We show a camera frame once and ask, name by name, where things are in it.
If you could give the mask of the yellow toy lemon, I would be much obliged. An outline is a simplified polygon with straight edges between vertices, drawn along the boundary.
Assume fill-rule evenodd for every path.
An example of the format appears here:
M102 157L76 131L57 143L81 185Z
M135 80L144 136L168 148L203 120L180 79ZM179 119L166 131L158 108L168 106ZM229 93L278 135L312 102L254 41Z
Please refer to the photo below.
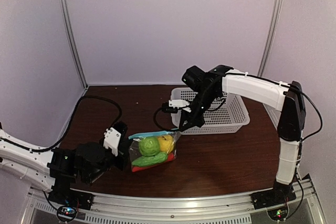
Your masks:
M158 136L157 140L160 145L160 151L167 154L171 153L174 149L174 138L171 135Z

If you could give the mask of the green toy cucumber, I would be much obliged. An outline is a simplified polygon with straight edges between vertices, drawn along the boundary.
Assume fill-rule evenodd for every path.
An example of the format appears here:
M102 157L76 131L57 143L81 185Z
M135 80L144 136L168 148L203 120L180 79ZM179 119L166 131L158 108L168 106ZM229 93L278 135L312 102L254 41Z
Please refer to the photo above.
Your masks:
M134 161L132 161L132 166L146 167L155 164L162 163L167 160L167 153L159 152L154 156L141 156Z

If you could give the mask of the clear zip top bag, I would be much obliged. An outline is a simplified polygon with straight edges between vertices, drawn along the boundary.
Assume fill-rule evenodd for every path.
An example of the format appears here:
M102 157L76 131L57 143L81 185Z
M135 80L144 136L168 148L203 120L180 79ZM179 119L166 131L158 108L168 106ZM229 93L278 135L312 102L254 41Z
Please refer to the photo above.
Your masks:
M158 131L129 136L129 158L133 173L156 167L176 159L176 143L180 132Z

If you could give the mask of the red toy carrot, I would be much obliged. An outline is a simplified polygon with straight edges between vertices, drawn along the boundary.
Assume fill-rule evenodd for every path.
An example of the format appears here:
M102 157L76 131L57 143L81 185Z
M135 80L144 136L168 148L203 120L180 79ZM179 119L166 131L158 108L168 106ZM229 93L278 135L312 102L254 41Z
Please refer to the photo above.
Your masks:
M175 155L173 153L170 153L168 156L167 156L167 160L162 162L162 163L159 163L159 164L155 164L155 165L151 165L151 166L146 166L146 167L138 167L138 166L132 166L131 168L131 171L134 173L134 172L139 172L139 171L142 171L142 170L146 170L146 169L149 169L149 168L152 168L152 167L156 167L156 166L159 166L159 165L162 165L164 163L168 163L168 162L171 162L175 160Z

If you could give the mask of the green toy apple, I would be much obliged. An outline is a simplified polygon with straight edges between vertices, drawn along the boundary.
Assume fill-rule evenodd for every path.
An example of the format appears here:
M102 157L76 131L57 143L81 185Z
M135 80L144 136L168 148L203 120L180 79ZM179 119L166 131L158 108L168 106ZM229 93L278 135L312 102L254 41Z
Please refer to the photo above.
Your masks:
M144 137L139 142L139 151L143 156L154 156L160 152L156 137Z

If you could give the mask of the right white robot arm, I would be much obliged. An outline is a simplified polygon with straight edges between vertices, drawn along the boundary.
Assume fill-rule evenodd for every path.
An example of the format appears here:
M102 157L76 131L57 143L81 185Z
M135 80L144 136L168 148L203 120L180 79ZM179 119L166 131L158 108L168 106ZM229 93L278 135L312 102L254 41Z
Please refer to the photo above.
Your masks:
M295 81L287 84L266 80L225 65L218 65L208 72L191 66L183 74L182 81L196 92L196 97L181 112L178 125L181 132L203 126L205 111L223 93L263 103L281 113L277 125L280 155L276 187L269 192L269 199L272 203L279 204L287 198L288 185L292 183L299 164L306 117L301 84Z

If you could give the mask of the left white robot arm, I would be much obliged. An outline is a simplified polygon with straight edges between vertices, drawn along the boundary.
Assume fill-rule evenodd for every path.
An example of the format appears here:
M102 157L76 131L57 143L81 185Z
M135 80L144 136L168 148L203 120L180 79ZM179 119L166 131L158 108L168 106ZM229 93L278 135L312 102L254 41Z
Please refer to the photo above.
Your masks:
M123 169L127 163L127 125L120 121L107 128L99 142L79 144L74 149L42 148L10 137L1 130L1 158L7 167L21 178L54 194L64 205L76 197L70 185L80 180L91 185L112 166Z

